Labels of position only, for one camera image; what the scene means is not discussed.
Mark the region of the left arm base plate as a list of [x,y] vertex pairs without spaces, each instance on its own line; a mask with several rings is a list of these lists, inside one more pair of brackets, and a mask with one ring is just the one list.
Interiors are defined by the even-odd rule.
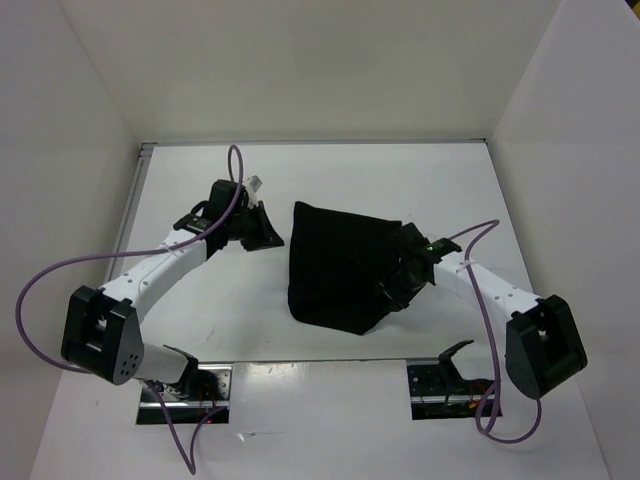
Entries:
[[148,385],[143,384],[136,424],[166,424],[159,398],[174,424],[196,425],[203,419],[207,424],[228,424],[232,377],[232,364],[203,363],[199,365],[196,383],[188,392],[154,381],[154,394]]

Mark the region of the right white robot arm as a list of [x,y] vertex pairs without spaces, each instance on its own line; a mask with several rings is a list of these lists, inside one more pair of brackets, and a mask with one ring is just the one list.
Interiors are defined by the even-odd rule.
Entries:
[[392,236],[399,260],[377,287],[384,308],[409,306],[428,284],[483,308],[505,330],[505,368],[511,383],[539,400],[588,365],[569,304],[521,290],[472,262],[470,250],[450,238],[433,242],[408,223]]

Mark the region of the black skirt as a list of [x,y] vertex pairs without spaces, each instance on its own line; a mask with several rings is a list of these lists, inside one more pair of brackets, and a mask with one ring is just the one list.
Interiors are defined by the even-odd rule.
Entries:
[[399,260],[402,226],[297,201],[289,247],[288,307],[301,323],[363,335],[389,312],[380,283]]

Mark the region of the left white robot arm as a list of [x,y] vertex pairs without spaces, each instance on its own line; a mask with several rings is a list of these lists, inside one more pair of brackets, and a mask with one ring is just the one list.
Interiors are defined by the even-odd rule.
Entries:
[[152,381],[176,399],[192,397],[202,380],[197,358],[145,343],[141,325],[173,286],[228,243],[247,252],[283,246],[257,197],[260,186],[256,176],[241,184],[216,181],[209,198],[173,225],[158,254],[99,288],[78,288],[69,300],[62,357],[116,386]]

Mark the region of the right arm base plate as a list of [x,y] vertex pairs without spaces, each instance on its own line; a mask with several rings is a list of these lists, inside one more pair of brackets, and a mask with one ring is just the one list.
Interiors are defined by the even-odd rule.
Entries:
[[408,363],[406,372],[414,421],[472,418],[493,384],[463,378],[450,360]]

